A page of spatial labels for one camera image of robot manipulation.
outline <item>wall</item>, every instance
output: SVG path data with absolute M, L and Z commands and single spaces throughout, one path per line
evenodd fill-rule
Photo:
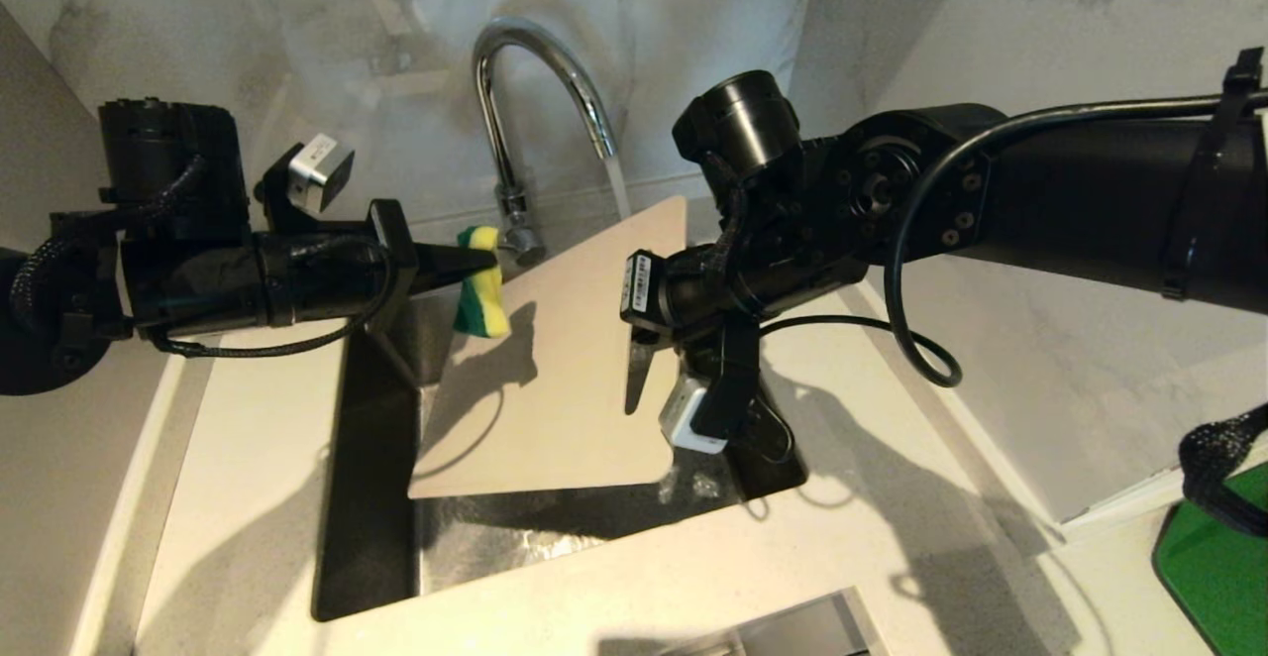
M 4 9 L 0 159 L 0 246 L 34 249 L 105 185 L 96 123 Z M 66 388 L 0 397 L 0 652 L 67 651 L 164 362 L 120 344 Z
M 1264 42 L 1268 0 L 812 0 L 791 96 L 805 133 L 834 133 L 951 102 L 1212 93 Z M 960 358 L 960 397 L 1058 519 L 1268 393 L 1263 317 L 948 258 L 903 277 L 913 326 Z
M 775 70 L 786 82 L 806 0 L 0 1 L 89 108 L 142 95 L 222 105 L 238 119 L 249 178 L 292 142 L 335 133 L 358 156 L 332 217 L 360 218 L 368 199 L 396 197 L 413 222 L 460 226 L 493 207 L 470 49 L 495 15 L 539 20 L 576 52 L 616 124 L 630 183 L 686 176 L 671 190 L 700 195 L 671 124 L 694 95 L 742 70 Z M 521 49 L 498 69 L 539 204 L 567 198 L 563 221 L 579 206 L 591 221 L 615 218 L 560 84 Z

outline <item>countertop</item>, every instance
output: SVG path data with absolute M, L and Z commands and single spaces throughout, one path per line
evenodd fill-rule
M 846 587 L 895 655 L 1205 652 L 1149 565 L 1160 513 L 1025 557 L 864 331 L 765 343 L 800 489 L 328 623 L 309 604 L 342 349 L 218 359 L 136 653 L 647 653 Z

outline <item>green mat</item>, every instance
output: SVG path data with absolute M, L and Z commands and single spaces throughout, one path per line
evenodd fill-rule
M 1264 508 L 1268 464 L 1227 485 Z M 1268 653 L 1268 542 L 1234 532 L 1181 502 L 1158 538 L 1154 571 L 1215 652 Z

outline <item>sink basin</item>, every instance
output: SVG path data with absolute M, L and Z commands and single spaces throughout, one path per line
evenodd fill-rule
M 415 298 L 388 336 L 354 335 L 331 449 L 313 617 L 330 620 L 597 547 L 806 480 L 742 447 L 675 450 L 656 483 L 411 501 L 406 486 L 458 292 Z

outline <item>faucet spout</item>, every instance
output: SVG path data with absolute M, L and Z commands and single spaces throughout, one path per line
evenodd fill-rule
M 472 71 L 476 74 L 476 91 L 479 95 L 481 110 L 484 113 L 484 129 L 488 132 L 493 162 L 497 165 L 497 199 L 506 220 L 506 244 L 516 253 L 517 263 L 533 265 L 544 258 L 545 246 L 533 227 L 524 185 L 511 167 L 502 118 L 498 115 L 493 93 L 493 58 L 502 47 L 510 46 L 524 47 L 533 52 L 564 84 L 581 113 L 586 133 L 590 133 L 590 142 L 600 160 L 616 156 L 616 137 L 588 74 L 557 37 L 541 25 L 521 18 L 497 18 L 482 29 L 472 52 Z

